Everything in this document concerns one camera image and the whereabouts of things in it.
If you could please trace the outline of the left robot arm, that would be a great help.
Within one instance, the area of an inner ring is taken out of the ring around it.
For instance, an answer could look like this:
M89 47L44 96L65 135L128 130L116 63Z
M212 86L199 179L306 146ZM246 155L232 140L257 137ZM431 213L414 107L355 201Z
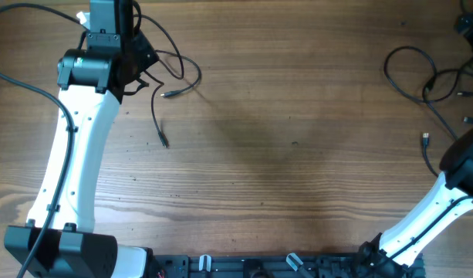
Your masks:
M158 56L140 31L135 1L93 1L79 14L80 44L58 64L59 119L40 192L5 248L36 277L142 277L148 251L94 232L96 183L126 86Z

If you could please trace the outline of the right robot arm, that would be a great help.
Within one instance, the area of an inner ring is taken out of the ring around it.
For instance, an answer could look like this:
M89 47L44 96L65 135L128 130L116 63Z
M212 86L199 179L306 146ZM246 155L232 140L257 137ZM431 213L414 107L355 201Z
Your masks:
M459 1L461 14L456 19L454 29L468 41L473 52L473 11L466 8L466 1ZM421 98L403 91L389 74L390 58L401 50L413 50L424 56L431 64L432 77L425 83ZM439 119L454 143L445 152L436 172L427 157L429 133L421 138L422 155L425 164L436 182L424 198L396 225L379 233L372 241L360 246L356 254L330 259L344 266L347 277L421 277L420 268L414 264L422 249L458 217L473 210L473 128L458 137L446 120L434 108L433 103L449 98L461 75L473 78L473 56L460 67L438 70L433 59L423 50L414 46L401 46L391 51L383 64L383 73L390 84L401 95L415 103L425 104ZM429 92L439 76L455 73L454 85L443 97L430 100Z

